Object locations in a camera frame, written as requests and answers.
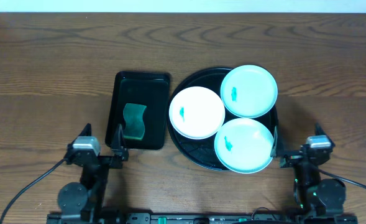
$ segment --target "blue stain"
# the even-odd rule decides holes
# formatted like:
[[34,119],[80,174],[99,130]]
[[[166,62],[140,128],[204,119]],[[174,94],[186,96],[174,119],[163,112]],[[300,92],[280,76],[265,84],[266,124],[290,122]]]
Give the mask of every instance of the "blue stain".
[[231,152],[232,144],[227,140],[227,136],[224,137],[224,140],[226,142],[226,148],[227,148],[227,150]]
[[231,90],[231,98],[235,102],[237,101],[237,95],[238,95],[237,88],[232,87],[232,90]]
[[181,109],[180,109],[180,116],[183,118],[183,122],[185,121],[184,120],[184,107],[182,107]]

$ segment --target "cable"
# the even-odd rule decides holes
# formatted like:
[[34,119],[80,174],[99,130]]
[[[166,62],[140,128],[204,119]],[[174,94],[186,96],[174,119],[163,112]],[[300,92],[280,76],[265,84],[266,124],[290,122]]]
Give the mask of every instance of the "cable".
[[[271,212],[271,210],[270,210],[270,209],[268,209],[268,208],[266,208],[266,207],[259,207],[259,208],[256,208],[256,209],[253,211],[252,216],[250,217],[250,219],[251,219],[251,220],[254,220],[254,218],[255,218],[255,214],[257,213],[257,210],[259,210],[259,209],[266,209],[266,210],[268,210],[269,212]],[[275,221],[277,221],[277,218],[275,218],[274,214],[271,214],[271,215],[272,215],[272,217],[274,218],[274,220],[275,220]]]
[[311,164],[311,167],[312,167],[314,170],[316,170],[316,171],[318,171],[318,172],[320,172],[320,173],[322,173],[322,174],[328,175],[329,177],[333,177],[333,178],[335,178],[335,179],[337,179],[337,180],[341,180],[341,181],[344,181],[344,182],[347,182],[347,183],[353,184],[353,185],[355,185],[355,186],[361,187],[361,188],[363,188],[363,189],[366,189],[366,185],[364,185],[364,184],[360,184],[360,183],[355,182],[355,181],[353,181],[353,180],[349,180],[349,179],[346,179],[346,178],[344,178],[344,177],[339,177],[338,175],[334,175],[334,174],[328,173],[328,172],[326,172],[326,171],[323,171],[323,170],[319,169],[318,167],[314,166],[313,164]]
[[10,207],[13,205],[14,202],[28,189],[30,189],[33,185],[35,185],[37,182],[41,181],[43,178],[45,178],[47,175],[49,175],[51,172],[53,172],[59,165],[63,164],[63,162],[66,161],[66,159],[60,160],[60,162],[56,163],[50,170],[48,170],[46,173],[42,174],[40,177],[38,177],[36,180],[32,181],[29,185],[24,187],[6,206],[6,208],[3,210],[3,213],[0,218],[0,224],[2,224],[4,217],[6,216],[7,211],[9,211]]

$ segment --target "black round tray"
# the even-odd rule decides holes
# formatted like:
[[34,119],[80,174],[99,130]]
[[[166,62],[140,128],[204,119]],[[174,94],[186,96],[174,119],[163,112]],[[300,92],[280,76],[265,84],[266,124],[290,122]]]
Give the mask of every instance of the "black round tray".
[[[208,88],[215,92],[218,96],[220,96],[220,87],[224,77],[232,70],[232,68],[227,67],[216,67],[216,68],[207,68],[201,71],[198,71],[185,80],[183,80],[173,92],[172,97],[169,101],[172,102],[172,99],[185,88],[189,88],[192,86],[202,86]],[[238,118],[237,116],[230,113],[226,108],[226,118],[224,123]],[[216,153],[214,152],[214,138],[215,134],[209,138],[194,140],[186,138],[180,135],[170,123],[169,113],[167,113],[167,125],[170,133],[170,137],[175,143],[176,147],[180,152],[185,155],[189,160],[193,161],[195,164],[212,169],[212,170],[229,170],[225,167],[219,159],[217,158]],[[274,132],[275,127],[278,124],[277,117],[277,109],[275,106],[267,112],[265,115],[260,116],[258,118],[254,118],[254,120],[264,124],[273,134],[274,138],[276,138]]]

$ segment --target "wooden table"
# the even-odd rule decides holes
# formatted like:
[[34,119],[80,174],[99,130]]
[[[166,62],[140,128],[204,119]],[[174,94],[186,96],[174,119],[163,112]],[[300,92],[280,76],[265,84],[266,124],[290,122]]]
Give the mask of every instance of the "wooden table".
[[[320,122],[335,141],[322,169],[366,184],[366,15],[0,14],[0,214],[59,161],[86,123],[104,144],[114,77],[169,72],[170,93],[214,66],[259,64],[279,87],[286,146]],[[61,166],[28,190],[6,223],[45,223],[58,191],[81,169]],[[251,213],[293,200],[293,170],[274,160],[251,175],[203,169],[167,134],[159,151],[131,150],[109,175],[106,205],[153,212]],[[345,211],[366,223],[366,190],[347,186]]]

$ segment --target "green sponge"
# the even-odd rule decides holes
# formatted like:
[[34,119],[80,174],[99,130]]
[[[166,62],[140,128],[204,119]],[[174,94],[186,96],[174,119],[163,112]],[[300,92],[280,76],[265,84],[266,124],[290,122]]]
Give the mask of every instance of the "green sponge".
[[123,109],[123,118],[126,122],[123,137],[132,140],[142,140],[145,133],[143,114],[147,106],[126,103]]

